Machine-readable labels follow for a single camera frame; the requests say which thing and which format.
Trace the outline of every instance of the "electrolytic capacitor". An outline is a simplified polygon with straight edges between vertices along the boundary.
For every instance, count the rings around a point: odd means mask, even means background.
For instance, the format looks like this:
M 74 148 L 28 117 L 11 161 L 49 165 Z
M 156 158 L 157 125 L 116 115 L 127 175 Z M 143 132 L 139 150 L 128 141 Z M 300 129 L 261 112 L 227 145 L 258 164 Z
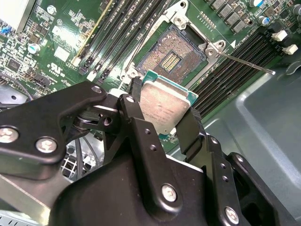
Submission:
M 269 24 L 269 21 L 270 19 L 268 17 L 265 17 L 265 16 L 260 16 L 258 18 L 258 23 L 261 25 L 261 26 L 266 26 Z
M 28 48 L 27 48 L 28 52 L 31 54 L 37 54 L 38 52 L 40 52 L 41 48 L 38 44 L 33 43 L 33 44 L 29 44 Z
M 297 4 L 293 8 L 293 13 L 297 16 L 301 16 L 301 5 Z
M 259 7 L 263 4 L 263 0 L 250 0 L 249 5 L 251 7 Z

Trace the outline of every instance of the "surface-mount component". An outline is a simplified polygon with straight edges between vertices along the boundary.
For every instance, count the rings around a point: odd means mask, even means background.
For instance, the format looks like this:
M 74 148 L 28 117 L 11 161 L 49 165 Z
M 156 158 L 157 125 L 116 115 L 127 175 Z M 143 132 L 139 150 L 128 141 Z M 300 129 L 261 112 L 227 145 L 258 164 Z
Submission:
M 239 19 L 239 16 L 237 13 L 233 13 L 227 20 L 226 23 L 230 26 L 233 25 L 237 20 Z
M 250 0 L 249 5 L 251 7 L 259 7 L 263 4 L 263 0 Z
M 19 70 L 20 66 L 21 65 L 12 58 L 10 58 L 8 65 L 7 65 L 7 67 L 14 72 L 17 72 Z
M 280 5 L 279 1 L 275 1 L 275 3 L 273 4 L 273 8 L 277 8 Z
M 280 13 L 280 17 L 281 17 L 282 19 L 287 18 L 288 15 L 289 15 L 289 12 L 288 12 L 287 10 L 283 10 L 283 12 Z
M 240 5 L 238 5 L 235 9 L 234 9 L 234 12 L 236 12 L 236 13 L 239 13 L 239 11 L 241 11 L 243 8 L 240 6 Z
M 197 97 L 186 88 L 149 71 L 143 79 L 140 107 L 145 120 L 153 123 L 156 132 L 168 135 Z
M 30 16 L 35 0 L 1 1 L 0 20 L 4 21 L 16 32 L 21 32 Z
M 213 4 L 212 7 L 216 10 L 219 10 L 223 5 L 225 4 L 225 0 L 216 0 Z
M 189 72 L 206 60 L 206 55 L 195 44 L 204 41 L 198 39 L 201 38 L 192 36 L 189 28 L 180 31 L 171 25 L 139 62 L 136 69 L 142 74 L 152 70 L 176 83 L 181 83 Z
M 43 29 L 43 26 L 41 26 L 40 24 L 36 27 L 36 32 L 40 33 Z
M 219 15 L 222 17 L 222 18 L 226 18 L 230 12 L 232 11 L 232 8 L 227 4 L 219 13 Z
M 264 14 L 267 16 L 267 17 L 270 17 L 272 15 L 274 15 L 274 8 L 271 6 L 271 7 L 268 7 L 265 11 L 264 11 Z
M 36 36 L 35 34 L 32 34 L 30 37 L 29 37 L 29 42 L 30 43 L 38 43 L 40 40 L 40 38 L 38 36 Z
M 237 25 L 235 25 L 235 27 L 233 27 L 233 31 L 235 33 L 240 32 L 244 27 L 245 27 L 245 23 L 243 21 L 240 21 Z

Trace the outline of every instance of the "black dimm slot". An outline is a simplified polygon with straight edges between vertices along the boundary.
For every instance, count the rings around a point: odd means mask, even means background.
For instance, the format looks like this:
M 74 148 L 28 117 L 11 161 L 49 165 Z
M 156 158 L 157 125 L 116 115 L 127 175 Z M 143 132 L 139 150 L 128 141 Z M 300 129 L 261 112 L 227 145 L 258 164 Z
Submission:
M 258 48 L 258 46 L 262 45 L 263 40 L 260 40 L 260 42 L 253 42 L 252 43 L 252 50 L 255 50 Z M 241 52 L 241 55 L 239 56 L 239 58 L 246 60 L 246 61 L 250 61 L 250 58 L 253 56 L 254 52 L 253 51 L 244 51 Z M 229 66 L 223 67 L 223 71 L 219 70 L 219 75 L 217 76 L 215 79 L 211 80 L 210 84 L 208 84 L 205 88 L 203 88 L 199 93 L 197 93 L 199 95 L 199 98 L 197 100 L 197 103 L 195 104 L 201 104 L 203 101 L 205 101 L 205 99 L 209 98 L 209 92 L 214 92 L 216 89 L 218 89 L 218 87 L 213 88 L 212 86 L 216 86 L 216 85 L 221 85 L 224 79 L 229 79 L 229 76 L 232 76 L 234 73 L 233 71 L 236 70 L 237 67 L 239 67 L 241 64 L 237 64 L 237 62 L 230 60 L 228 62 Z
M 152 14 L 151 16 L 150 15 L 145 16 L 145 20 L 143 22 L 141 22 L 140 26 L 138 26 L 137 31 L 132 34 L 132 36 L 128 39 L 128 42 L 123 46 L 123 49 L 119 50 L 119 53 L 116 54 L 114 56 L 114 58 L 111 60 L 112 63 L 110 63 L 108 65 L 108 67 L 106 68 L 107 71 L 110 72 L 116 66 L 116 64 L 119 61 L 119 58 L 122 56 L 124 51 L 127 49 L 128 45 L 132 42 L 133 38 L 140 32 L 140 30 L 143 29 L 142 25 L 147 24 L 148 20 L 149 20 L 149 23 L 151 23 L 152 18 L 156 15 L 157 8 L 160 8 L 160 6 L 157 6 L 152 12 L 149 12 L 149 14 Z
M 133 20 L 133 18 L 136 18 L 137 15 L 140 15 L 143 13 L 143 11 L 145 10 L 145 8 L 147 8 L 147 6 L 149 5 L 149 3 L 154 2 L 154 1 L 158 1 L 158 0 L 148 0 L 142 7 L 142 9 L 140 10 L 135 10 L 131 19 L 127 20 L 127 24 L 123 25 L 123 29 L 122 31 L 119 31 L 119 34 L 116 38 L 114 38 L 114 41 L 110 44 L 110 48 L 106 50 L 105 54 L 101 57 L 101 60 L 98 62 L 97 65 L 100 66 L 100 68 L 98 68 L 99 70 L 102 68 L 103 63 L 106 62 L 110 56 L 112 55 L 112 53 L 115 50 L 115 47 L 118 46 L 118 42 L 121 41 L 125 35 L 127 34 L 128 29 L 130 29 L 130 27 L 135 23 L 136 20 Z
M 105 24 L 105 23 L 106 23 L 106 24 L 109 23 L 108 19 L 109 19 L 109 18 L 113 15 L 113 13 L 115 12 L 115 10 L 113 10 L 113 9 L 115 8 L 115 6 L 117 5 L 118 2 L 119 2 L 119 0 L 116 1 L 116 2 L 112 5 L 112 7 L 111 7 L 111 9 L 110 9 L 110 12 L 104 17 L 104 19 L 103 19 L 103 20 L 101 21 L 101 23 L 98 25 L 98 31 L 97 31 L 96 35 L 93 37 L 93 39 L 91 40 L 91 42 L 89 43 L 89 45 L 86 46 L 86 47 L 84 48 L 84 50 L 81 52 L 81 54 L 80 54 L 79 57 L 81 57 L 81 58 L 83 59 L 83 58 L 87 55 L 87 53 L 89 52 L 89 50 L 91 49 L 91 47 L 94 45 L 94 43 L 97 41 L 97 39 L 99 38 L 99 36 L 100 36 L 101 33 L 102 33 L 102 29 L 103 29 L 104 24 Z
M 263 59 L 263 62 L 259 64 L 259 66 L 265 66 L 267 65 L 272 59 L 274 58 L 274 55 L 268 55 L 265 59 Z M 226 94 L 224 94 L 223 97 L 218 96 L 218 101 L 217 98 L 212 100 L 210 104 L 208 105 L 202 105 L 199 106 L 197 108 L 197 110 L 200 111 L 200 114 L 202 117 L 206 116 L 209 112 L 211 112 L 214 108 L 216 108 L 219 104 L 221 104 L 224 100 L 226 100 L 229 95 L 232 92 L 235 92 L 239 87 L 241 87 L 246 81 L 248 81 L 250 78 L 252 78 L 254 75 L 256 75 L 258 73 L 258 71 L 256 69 L 253 68 L 249 68 L 249 70 L 247 70 L 246 74 L 244 76 L 241 76 L 240 78 L 242 78 L 242 80 L 237 83 L 239 81 L 239 79 L 237 81 L 235 81 L 236 86 L 232 87 L 231 90 L 227 91 Z
M 249 40 L 247 40 L 241 47 L 239 47 L 233 53 L 233 56 L 237 57 L 237 58 L 241 58 L 241 55 L 243 55 L 246 51 L 248 51 L 250 46 L 257 43 L 255 40 L 260 40 L 260 39 L 261 39 L 261 36 L 260 37 L 258 37 L 258 35 L 251 36 L 251 38 Z M 204 88 L 204 86 L 209 86 L 211 83 L 215 82 L 215 80 L 218 79 L 219 76 L 222 75 L 222 73 L 220 73 L 220 71 L 226 71 L 234 63 L 235 63 L 235 61 L 226 59 L 217 69 L 215 69 L 215 71 L 213 71 L 213 73 L 210 75 L 210 78 L 205 79 L 193 91 L 195 93 L 201 93 L 203 90 L 206 89 L 206 88 Z
M 160 3 L 162 4 L 162 7 L 165 4 L 164 1 L 161 1 L 161 2 L 157 1 L 156 4 L 155 4 L 155 8 L 153 8 L 152 11 L 149 11 L 147 16 L 144 16 L 144 20 L 139 23 L 138 29 L 135 31 L 135 33 L 132 32 L 130 38 L 127 39 L 127 43 L 123 44 L 122 49 L 120 49 L 118 51 L 118 53 L 111 60 L 111 62 L 108 65 L 108 67 L 104 70 L 104 75 L 103 75 L 104 77 L 106 77 L 111 72 L 111 70 L 114 68 L 114 66 L 118 63 L 119 58 L 122 56 L 122 54 L 124 53 L 124 51 L 127 49 L 128 45 L 132 42 L 133 38 L 135 36 L 137 36 L 137 34 L 139 33 L 140 30 L 143 29 L 142 25 L 145 24 L 145 23 L 147 23 L 148 21 L 150 21 L 156 15 L 157 9 L 161 7 Z
M 124 4 L 124 6 L 120 9 L 120 13 L 118 14 L 118 17 L 114 19 L 113 24 L 111 25 L 111 27 L 114 29 L 118 23 L 120 23 L 120 21 L 123 21 L 123 19 L 125 18 L 127 11 L 132 7 L 131 1 L 126 1 L 127 3 Z M 104 31 L 106 31 L 106 33 L 104 34 L 104 36 L 102 37 L 102 41 L 98 44 L 97 48 L 93 51 L 90 61 L 94 61 L 98 54 L 101 52 L 101 50 L 104 48 L 104 46 L 107 44 L 108 40 L 110 40 L 113 36 L 113 32 L 111 32 L 110 29 L 107 29 L 110 26 L 110 24 L 108 23 L 105 27 L 104 27 Z
M 253 53 L 251 58 L 252 57 L 255 57 L 252 62 L 253 64 L 258 64 L 260 63 L 260 60 L 264 59 L 268 53 L 270 53 L 272 51 L 267 51 L 267 52 L 264 52 L 264 53 Z M 210 97 L 210 98 L 207 98 L 206 101 L 203 101 L 199 104 L 202 105 L 202 106 L 206 106 L 208 105 L 208 102 L 210 102 L 212 99 L 216 100 L 219 96 L 221 96 L 223 93 L 227 93 L 228 94 L 228 91 L 229 89 L 231 88 L 231 86 L 239 79 L 239 78 L 242 78 L 243 76 L 246 75 L 246 72 L 247 71 L 250 71 L 250 67 L 246 66 L 246 65 L 243 65 L 241 63 L 237 63 L 238 65 L 238 69 L 236 71 L 233 71 L 233 76 L 231 77 L 231 79 L 228 79 L 228 81 L 223 81 L 222 83 L 222 87 L 218 87 L 218 89 L 216 89 L 215 92 L 212 92 L 209 96 L 207 97 Z
M 268 64 L 273 58 L 274 58 L 273 55 L 269 55 L 268 58 L 265 59 L 264 64 L 262 66 Z M 258 72 L 257 70 L 252 69 L 252 68 L 250 70 L 251 70 L 251 72 L 248 74 L 248 76 L 245 76 L 245 78 L 239 84 L 237 84 L 236 87 L 242 86 L 246 81 L 248 81 L 250 78 L 252 78 Z M 224 95 L 224 97 L 220 98 L 218 101 L 213 100 L 210 103 L 210 105 L 204 106 L 202 109 L 199 108 L 198 110 L 200 111 L 201 117 L 206 116 L 213 109 L 215 109 L 219 104 L 221 104 L 223 101 L 225 101 L 228 97 L 229 97 L 229 95 L 226 94 L 226 95 Z

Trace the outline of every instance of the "screw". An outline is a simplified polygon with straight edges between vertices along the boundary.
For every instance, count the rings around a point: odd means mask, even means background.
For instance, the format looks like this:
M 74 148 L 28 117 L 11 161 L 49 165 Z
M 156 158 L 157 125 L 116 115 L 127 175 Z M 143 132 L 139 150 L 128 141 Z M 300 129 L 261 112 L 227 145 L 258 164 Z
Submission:
M 93 87 L 92 87 L 92 90 L 93 90 L 95 93 L 102 93 L 102 90 L 101 90 L 98 86 L 93 86 Z
M 134 98 L 132 98 L 131 96 L 127 96 L 126 99 L 131 103 L 135 102 Z
M 163 194 L 163 197 L 169 202 L 174 202 L 177 199 L 177 193 L 169 185 L 162 186 L 162 194 Z
M 229 219 L 229 221 L 231 221 L 231 223 L 238 225 L 239 223 L 239 218 L 237 213 L 231 208 L 231 207 L 226 207 L 225 209 L 226 215 Z
M 43 153 L 52 153 L 56 150 L 57 144 L 51 138 L 41 138 L 36 142 L 36 148 Z
M 175 24 L 176 26 L 182 26 L 182 25 L 184 24 L 184 20 L 183 20 L 181 17 L 176 16 L 176 17 L 174 18 L 174 24 Z
M 244 161 L 243 158 L 240 157 L 238 154 L 236 155 L 236 157 L 237 157 L 238 161 L 240 161 L 240 162 L 243 162 L 243 161 Z
M 0 143 L 11 143 L 17 140 L 19 133 L 13 128 L 1 128 L 0 129 Z
M 211 140 L 212 140 L 213 143 L 218 144 L 217 139 L 215 139 L 214 137 L 211 137 Z

